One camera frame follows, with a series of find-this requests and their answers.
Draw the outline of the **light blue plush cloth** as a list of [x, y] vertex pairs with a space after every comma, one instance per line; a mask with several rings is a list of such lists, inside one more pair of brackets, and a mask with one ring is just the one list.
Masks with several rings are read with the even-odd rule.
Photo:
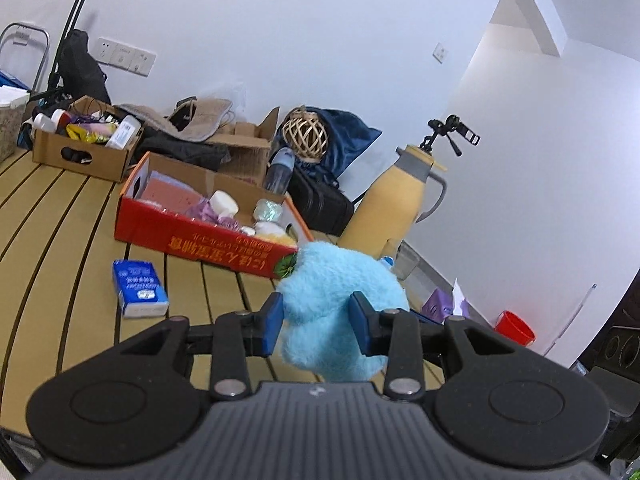
[[327, 382], [365, 382], [387, 362], [359, 349], [348, 319], [354, 292], [377, 311], [410, 309], [405, 289], [381, 261], [327, 242], [300, 248], [294, 271], [277, 292], [284, 309], [278, 342], [283, 361]]

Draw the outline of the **white yellow plush toy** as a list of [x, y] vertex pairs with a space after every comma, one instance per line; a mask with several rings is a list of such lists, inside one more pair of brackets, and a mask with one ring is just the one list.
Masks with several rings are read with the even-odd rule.
[[297, 242], [294, 237], [289, 236], [282, 226], [276, 222], [257, 221], [254, 224], [255, 237], [263, 242], [296, 248]]

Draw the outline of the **pink layered sponge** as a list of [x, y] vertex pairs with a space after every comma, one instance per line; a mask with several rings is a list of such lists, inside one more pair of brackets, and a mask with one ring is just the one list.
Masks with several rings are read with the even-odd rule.
[[202, 199], [203, 196], [190, 186], [159, 176], [149, 178], [140, 196], [145, 203], [153, 203], [160, 209], [176, 214], [184, 214]]

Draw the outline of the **blue tissue packet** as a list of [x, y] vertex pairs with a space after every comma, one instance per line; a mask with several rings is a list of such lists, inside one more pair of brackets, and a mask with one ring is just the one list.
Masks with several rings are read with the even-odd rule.
[[169, 299], [152, 263], [115, 260], [112, 264], [115, 294], [123, 318], [161, 318]]

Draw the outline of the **red plastic bucket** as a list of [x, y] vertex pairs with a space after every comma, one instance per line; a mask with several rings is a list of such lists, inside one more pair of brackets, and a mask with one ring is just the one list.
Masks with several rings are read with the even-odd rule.
[[515, 313], [505, 310], [500, 313], [495, 325], [495, 331], [524, 347], [536, 340], [533, 330]]

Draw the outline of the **yellow thermos jug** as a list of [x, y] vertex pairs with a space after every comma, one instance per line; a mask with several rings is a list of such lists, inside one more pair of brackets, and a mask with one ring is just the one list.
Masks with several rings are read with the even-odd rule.
[[[356, 250], [377, 259], [387, 243], [401, 242], [415, 223], [419, 223], [439, 208], [448, 184], [438, 173], [447, 168], [435, 162], [416, 145], [398, 148], [398, 159], [364, 192], [342, 235], [338, 247]], [[427, 180], [432, 179], [442, 189], [429, 210], [422, 208]]]

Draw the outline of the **purple pink folded cloth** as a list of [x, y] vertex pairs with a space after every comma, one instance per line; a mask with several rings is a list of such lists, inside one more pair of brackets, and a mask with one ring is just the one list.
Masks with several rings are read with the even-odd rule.
[[242, 224], [235, 218], [217, 218], [205, 198], [191, 206], [184, 215], [192, 220], [203, 221], [233, 232], [240, 232], [242, 228]]

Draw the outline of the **white round roll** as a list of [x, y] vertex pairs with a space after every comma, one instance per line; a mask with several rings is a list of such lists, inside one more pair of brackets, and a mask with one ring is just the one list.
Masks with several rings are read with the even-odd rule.
[[240, 208], [234, 198], [228, 193], [218, 190], [209, 197], [209, 207], [217, 218], [234, 218]]

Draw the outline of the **red cardboard box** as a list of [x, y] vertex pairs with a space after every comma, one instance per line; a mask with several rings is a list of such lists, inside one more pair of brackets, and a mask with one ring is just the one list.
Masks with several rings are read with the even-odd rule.
[[119, 194], [114, 239], [285, 278], [299, 248], [314, 237], [288, 196], [148, 153]]

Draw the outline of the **brown open cardboard box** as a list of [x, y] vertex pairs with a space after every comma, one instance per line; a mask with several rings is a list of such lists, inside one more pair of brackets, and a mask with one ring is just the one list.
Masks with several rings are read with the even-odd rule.
[[134, 160], [154, 153], [262, 184], [276, 136], [279, 107], [270, 110], [258, 125], [237, 118], [232, 102], [221, 98], [190, 96], [177, 102], [167, 116], [143, 105], [119, 104], [117, 108], [143, 126]]

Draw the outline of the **dark blue bag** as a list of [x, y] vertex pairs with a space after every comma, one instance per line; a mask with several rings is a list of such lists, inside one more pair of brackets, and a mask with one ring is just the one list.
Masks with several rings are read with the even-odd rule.
[[[326, 132], [329, 133], [329, 147], [318, 164], [303, 162], [295, 154], [296, 167], [308, 177], [338, 188], [337, 178], [341, 177], [375, 140], [378, 140], [382, 131], [369, 127], [357, 115], [346, 110], [305, 107], [316, 112], [326, 126]], [[280, 129], [281, 126], [278, 133], [283, 141]]]

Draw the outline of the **small brown item box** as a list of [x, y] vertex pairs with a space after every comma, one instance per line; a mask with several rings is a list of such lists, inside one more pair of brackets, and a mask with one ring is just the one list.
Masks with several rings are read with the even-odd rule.
[[38, 164], [120, 182], [143, 127], [134, 116], [90, 96], [32, 120]]

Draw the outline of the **black bag on trolley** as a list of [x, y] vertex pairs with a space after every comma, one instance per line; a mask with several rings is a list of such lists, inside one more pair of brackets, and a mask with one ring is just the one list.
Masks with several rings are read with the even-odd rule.
[[106, 104], [111, 98], [106, 90], [107, 76], [88, 50], [88, 34], [73, 29], [62, 42], [58, 73], [64, 91], [75, 100], [88, 96]]

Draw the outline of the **clear jar with granules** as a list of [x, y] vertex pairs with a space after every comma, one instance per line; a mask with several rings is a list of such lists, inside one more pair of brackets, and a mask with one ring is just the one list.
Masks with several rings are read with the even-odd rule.
[[25, 89], [0, 87], [0, 162], [16, 150], [17, 136], [29, 98], [30, 93]]

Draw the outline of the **white wall socket strip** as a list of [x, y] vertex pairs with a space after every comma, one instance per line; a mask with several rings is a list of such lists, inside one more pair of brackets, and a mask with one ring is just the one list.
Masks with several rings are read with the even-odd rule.
[[102, 37], [93, 43], [89, 53], [98, 63], [142, 77], [149, 76], [157, 58], [154, 52]]

